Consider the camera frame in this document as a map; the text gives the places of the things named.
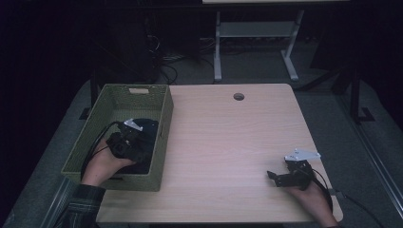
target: gray carpet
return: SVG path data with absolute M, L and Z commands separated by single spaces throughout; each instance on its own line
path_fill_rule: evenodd
M 316 44 L 298 43 L 292 59 L 300 80 L 291 82 L 280 59 L 281 48 L 281 44 L 274 44 L 266 47 L 264 51 L 223 55 L 221 84 L 286 83 L 298 87 L 324 73 L 323 70 L 309 68 Z M 203 55 L 203 58 L 204 60 L 199 62 L 186 59 L 170 64 L 179 73 L 176 84 L 212 84 L 213 68 L 207 63 L 213 62 L 212 54 Z M 172 69 L 165 67 L 163 70 L 169 77 L 174 77 Z M 296 92 L 317 150 L 322 154 L 332 186 L 368 207 L 385 227 L 403 227 L 402 217 L 397 213 L 371 163 L 368 146 L 362 142 L 357 133 L 357 126 L 346 114 L 344 104 L 348 103 L 348 93 L 341 97 L 333 95 L 330 92 L 332 82 L 333 80 L 329 80 L 309 92 Z M 164 83 L 163 77 L 157 82 Z M 4 227 L 48 227 L 48 222 L 55 220 L 62 204 L 68 200 L 74 185 L 65 180 L 60 171 L 85 123 L 80 121 L 79 117 L 84 108 L 90 105 L 89 94 L 89 83 L 86 83 L 71 103 Z M 361 89 L 361 105 L 370 109 L 375 122 L 363 123 L 358 129 L 370 139 L 373 148 L 401 188 L 403 170 L 399 161 L 403 161 L 403 134 L 382 107 L 376 94 L 365 84 L 362 84 Z M 55 198 L 57 193 L 60 196 L 61 192 L 58 191 L 61 191 L 61 184 L 66 186 L 67 191 L 63 192 L 66 197 Z M 340 199 L 339 202 L 344 213 L 341 224 L 345 227 L 377 227 L 362 209 L 347 199 Z M 143 224 L 130 227 L 146 226 Z M 314 223 L 285 226 L 317 227 Z M 104 224 L 102 227 L 127 227 L 127 224 Z

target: human hand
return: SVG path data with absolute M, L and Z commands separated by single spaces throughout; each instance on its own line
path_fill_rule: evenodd
M 337 221 L 329 207 L 322 190 L 311 181 L 305 191 L 298 187 L 285 187 L 286 192 L 294 196 L 302 207 L 314 217 L 321 227 L 337 226 Z
M 129 159 L 118 159 L 113 156 L 105 139 L 101 139 L 95 151 L 99 152 L 89 161 L 81 184 L 100 186 L 121 168 L 136 163 Z

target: person's arm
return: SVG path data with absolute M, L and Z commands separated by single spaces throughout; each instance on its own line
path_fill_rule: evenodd
M 321 227 L 340 227 L 322 190 L 313 181 L 304 191 L 299 190 L 298 187 L 286 187 L 284 189 L 297 199 Z
M 121 168 L 134 164 L 131 160 L 115 158 L 106 147 L 105 140 L 101 140 L 95 151 L 102 148 L 88 163 L 81 184 L 55 227 L 94 227 L 106 191 L 99 186 Z

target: green basket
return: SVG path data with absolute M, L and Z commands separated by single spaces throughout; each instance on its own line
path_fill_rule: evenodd
M 102 186 L 110 190 L 159 191 L 173 107 L 168 85 L 105 85 L 68 156 L 62 174 L 80 182 L 81 166 L 87 151 L 105 126 L 115 121 L 146 118 L 159 122 L 148 173 L 116 174 Z M 105 138 L 116 131 L 116 126 L 111 127 Z

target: white desk leg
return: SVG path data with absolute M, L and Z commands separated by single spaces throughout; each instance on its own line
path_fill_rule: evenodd
M 216 23 L 216 52 L 214 53 L 214 81 L 221 81 L 221 59 L 220 59 L 220 12 L 217 12 Z
M 287 67 L 288 74 L 290 75 L 290 78 L 292 81 L 297 81 L 298 76 L 297 76 L 296 69 L 294 68 L 293 62 L 290 59 L 290 56 L 291 56 L 291 51 L 293 50 L 293 47 L 294 47 L 294 43 L 296 42 L 296 39 L 297 39 L 297 35 L 298 35 L 299 27 L 300 27 L 300 24 L 302 21 L 303 13 L 304 13 L 304 10 L 300 10 L 298 12 L 297 20 L 293 26 L 293 31 L 292 31 L 293 33 L 290 36 L 290 44 L 288 45 L 287 49 L 281 51 L 282 59 L 284 60 L 284 64 Z

